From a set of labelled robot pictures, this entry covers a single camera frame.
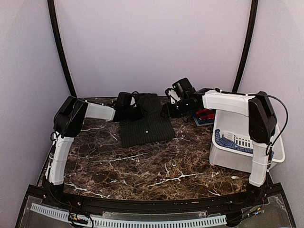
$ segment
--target marble tabletop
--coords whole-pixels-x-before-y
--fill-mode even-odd
[[[118,200],[185,200],[246,190],[249,173],[210,165],[212,126],[180,118],[171,124],[172,140],[122,148],[119,123],[85,119],[68,155],[64,191]]]

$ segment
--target plastic laundry basket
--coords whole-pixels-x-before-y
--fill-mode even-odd
[[[241,147],[252,149],[252,140],[250,140],[248,132],[248,117],[232,112],[217,110],[214,121],[209,162],[211,165],[219,165],[234,170],[251,172],[253,155],[218,145],[215,142],[216,129],[220,129],[221,137],[224,136]],[[276,125],[274,137],[276,137],[279,132],[279,127]],[[285,160],[285,151],[281,136],[276,141],[273,151],[275,154],[270,168],[273,168],[276,164]]]

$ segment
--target black curved pole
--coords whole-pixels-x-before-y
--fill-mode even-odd
[[[234,81],[234,85],[232,88],[233,93],[236,93],[238,91],[238,88],[239,88],[239,85],[241,83],[242,76],[244,73],[244,69],[245,69],[245,65],[246,65],[246,61],[247,61],[247,57],[248,57],[248,53],[249,53],[250,43],[251,43],[251,39],[252,39],[252,34],[253,34],[253,28],[255,26],[255,21],[256,21],[257,3],[258,3],[258,0],[252,0],[252,2],[251,2],[251,10],[250,10],[248,28],[247,28],[247,33],[246,33],[241,61],[239,63],[238,70],[237,70],[236,80]]]
[[[63,69],[63,73],[64,73],[65,78],[66,78],[66,83],[67,83],[68,89],[70,91],[70,94],[74,97],[77,97],[77,94],[76,94],[76,91],[75,91],[75,88],[74,88],[74,85],[73,85],[73,81],[72,81],[70,72],[68,70],[65,52],[63,50],[63,46],[62,46],[62,42],[61,42],[61,38],[60,38],[54,0],[47,0],[47,3],[48,3],[49,15],[50,15],[50,18],[51,18],[54,38],[55,38],[55,42],[56,42],[56,46],[57,46],[57,51],[58,51],[58,54],[59,54],[59,58],[60,58],[61,66],[62,66],[62,69]]]

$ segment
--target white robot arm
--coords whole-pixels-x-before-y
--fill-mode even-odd
[[[134,95],[121,92],[115,105],[108,106],[68,97],[54,117],[53,145],[49,153],[46,180],[53,186],[63,185],[67,156],[74,138],[80,133],[84,118],[118,122],[132,115],[140,118]]]
[[[173,84],[166,90],[171,99],[162,107],[164,117],[181,117],[189,111],[199,109],[218,109],[249,117],[249,135],[253,141],[252,172],[249,183],[261,186],[265,181],[269,155],[267,147],[275,133],[276,115],[266,93],[261,96],[231,94],[219,89],[201,89],[195,91],[188,79]],[[67,156],[74,138],[80,133],[84,118],[97,118],[107,121],[120,121],[126,116],[123,110],[136,109],[131,116],[141,112],[140,107],[131,105],[134,97],[121,92],[117,106],[106,106],[86,100],[68,97],[54,118],[54,132],[51,135],[53,145],[49,154],[49,163],[45,179],[53,186],[63,186]]]
[[[260,187],[266,179],[268,160],[267,149],[275,134],[276,115],[267,94],[233,94],[219,89],[195,91],[187,78],[173,84],[166,95],[171,99],[162,109],[164,117],[181,117],[189,111],[216,109],[249,117],[249,135],[253,141],[252,170],[249,183]]]

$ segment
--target blue checkered towel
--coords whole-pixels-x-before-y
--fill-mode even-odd
[[[222,147],[226,147],[226,148],[230,148],[236,151],[242,151],[245,153],[253,153],[253,149],[250,148],[244,148],[244,147],[240,147],[239,145],[237,145],[235,142],[226,139],[224,137],[220,137],[220,129],[216,129],[215,130],[215,142],[217,143],[217,145],[222,146]]]

